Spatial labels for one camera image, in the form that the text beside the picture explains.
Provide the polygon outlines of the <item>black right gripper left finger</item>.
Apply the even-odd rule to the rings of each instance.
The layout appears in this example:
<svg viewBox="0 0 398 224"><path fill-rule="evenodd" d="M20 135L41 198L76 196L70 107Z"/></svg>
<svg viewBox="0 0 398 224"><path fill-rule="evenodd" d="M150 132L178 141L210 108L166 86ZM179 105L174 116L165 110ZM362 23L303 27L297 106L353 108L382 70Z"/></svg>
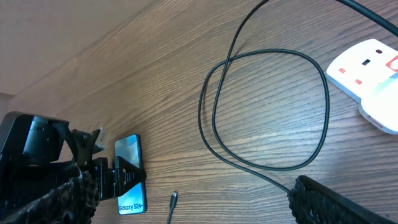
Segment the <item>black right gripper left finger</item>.
<svg viewBox="0 0 398 224"><path fill-rule="evenodd" d="M1 220L2 224L90 224L100 203L98 181L87 171Z"/></svg>

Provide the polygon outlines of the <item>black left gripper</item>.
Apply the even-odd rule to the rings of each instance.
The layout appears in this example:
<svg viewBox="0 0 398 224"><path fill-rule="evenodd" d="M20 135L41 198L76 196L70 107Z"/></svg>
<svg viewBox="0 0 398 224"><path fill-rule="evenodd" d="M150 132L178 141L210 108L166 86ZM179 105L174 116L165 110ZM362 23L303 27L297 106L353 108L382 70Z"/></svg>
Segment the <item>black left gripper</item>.
<svg viewBox="0 0 398 224"><path fill-rule="evenodd" d="M1 210L15 212L86 171L98 181L100 200L120 197L143 182L145 170L120 156L114 159L114 177L107 158L93 158L99 133L74 129L69 135L73 157L66 162L58 161L66 141L58 131L31 130L22 139L8 136L1 150Z"/></svg>

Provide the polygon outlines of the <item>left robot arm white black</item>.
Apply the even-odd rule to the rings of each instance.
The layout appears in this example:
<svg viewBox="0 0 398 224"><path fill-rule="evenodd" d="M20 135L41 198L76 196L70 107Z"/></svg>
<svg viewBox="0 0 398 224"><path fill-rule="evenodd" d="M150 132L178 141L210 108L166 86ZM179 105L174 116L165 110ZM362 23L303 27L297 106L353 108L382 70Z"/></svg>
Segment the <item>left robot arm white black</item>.
<svg viewBox="0 0 398 224"><path fill-rule="evenodd" d="M4 213L44 196L88 172L99 185L99 198L124 195L146 179L144 169L121 156L108 166L98 145L100 129L71 130L69 122L12 111L1 123L1 210Z"/></svg>

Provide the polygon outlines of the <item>blue-screen Samsung Galaxy smartphone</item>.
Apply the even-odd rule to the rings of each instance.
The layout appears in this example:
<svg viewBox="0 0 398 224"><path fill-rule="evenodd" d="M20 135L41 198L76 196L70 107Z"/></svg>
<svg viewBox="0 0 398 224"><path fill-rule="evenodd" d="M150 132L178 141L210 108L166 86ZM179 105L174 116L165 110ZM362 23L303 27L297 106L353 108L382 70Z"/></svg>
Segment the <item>blue-screen Samsung Galaxy smartphone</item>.
<svg viewBox="0 0 398 224"><path fill-rule="evenodd" d="M119 139L114 143L115 156L121 156L137 168L143 169L141 138L133 134ZM120 215L135 215L147 210L146 185L142 181L124 195L118 197L118 212Z"/></svg>

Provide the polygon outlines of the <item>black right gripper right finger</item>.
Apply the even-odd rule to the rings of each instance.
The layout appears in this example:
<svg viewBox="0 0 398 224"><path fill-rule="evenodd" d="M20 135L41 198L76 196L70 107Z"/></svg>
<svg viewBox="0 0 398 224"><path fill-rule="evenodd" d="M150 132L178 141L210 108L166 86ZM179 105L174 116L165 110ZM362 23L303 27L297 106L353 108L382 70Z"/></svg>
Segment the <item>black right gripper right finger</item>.
<svg viewBox="0 0 398 224"><path fill-rule="evenodd" d="M396 224L305 175L287 196L299 224Z"/></svg>

